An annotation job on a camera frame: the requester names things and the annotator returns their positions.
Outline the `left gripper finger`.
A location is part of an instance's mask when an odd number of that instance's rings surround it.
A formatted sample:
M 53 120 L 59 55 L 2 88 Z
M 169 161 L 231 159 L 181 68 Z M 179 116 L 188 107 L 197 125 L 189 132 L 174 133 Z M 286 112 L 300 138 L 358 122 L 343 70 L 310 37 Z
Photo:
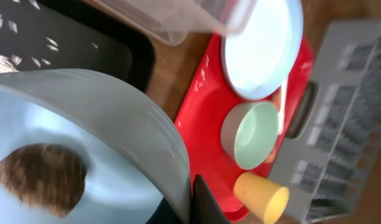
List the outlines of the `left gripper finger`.
M 200 174 L 192 184 L 192 218 L 195 224 L 230 224 Z

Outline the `yellow plastic cup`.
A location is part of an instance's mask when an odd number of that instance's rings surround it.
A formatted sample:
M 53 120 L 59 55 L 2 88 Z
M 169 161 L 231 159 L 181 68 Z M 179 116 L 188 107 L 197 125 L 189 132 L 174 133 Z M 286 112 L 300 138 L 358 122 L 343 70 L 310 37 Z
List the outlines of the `yellow plastic cup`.
M 289 188 L 250 172 L 237 178 L 233 192 L 265 224 L 277 222 L 289 200 Z

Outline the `green bowl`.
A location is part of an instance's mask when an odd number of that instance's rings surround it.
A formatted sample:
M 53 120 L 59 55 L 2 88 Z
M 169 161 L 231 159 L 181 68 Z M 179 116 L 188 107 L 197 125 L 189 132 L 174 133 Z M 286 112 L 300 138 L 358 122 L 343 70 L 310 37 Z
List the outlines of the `green bowl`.
M 269 152 L 269 101 L 241 103 L 226 115 L 220 130 L 224 151 L 243 170 L 264 162 Z

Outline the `small light blue bowl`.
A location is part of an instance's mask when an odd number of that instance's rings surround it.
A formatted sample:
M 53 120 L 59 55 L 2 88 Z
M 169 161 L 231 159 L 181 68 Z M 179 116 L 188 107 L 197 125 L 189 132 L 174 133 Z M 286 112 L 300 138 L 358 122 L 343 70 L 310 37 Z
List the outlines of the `small light blue bowl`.
M 29 144 L 58 144 L 86 166 L 85 193 L 64 218 L 0 184 L 0 223 L 191 222 L 186 146 L 171 119 L 128 83 L 84 69 L 0 73 L 0 161 Z

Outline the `brown food scrap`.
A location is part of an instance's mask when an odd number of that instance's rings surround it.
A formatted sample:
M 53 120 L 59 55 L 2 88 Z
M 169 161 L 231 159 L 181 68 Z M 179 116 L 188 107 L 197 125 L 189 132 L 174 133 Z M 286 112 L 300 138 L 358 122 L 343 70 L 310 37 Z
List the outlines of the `brown food scrap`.
M 66 217 L 85 191 L 87 167 L 58 144 L 22 146 L 0 161 L 0 184 L 22 203 Z

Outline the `white rice grains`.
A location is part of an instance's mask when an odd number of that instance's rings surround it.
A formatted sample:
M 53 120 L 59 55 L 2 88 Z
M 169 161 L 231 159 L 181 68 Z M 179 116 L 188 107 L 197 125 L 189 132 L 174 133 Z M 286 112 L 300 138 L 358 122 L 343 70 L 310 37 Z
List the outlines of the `white rice grains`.
M 100 67 L 100 35 L 34 1 L 0 0 L 0 73 Z

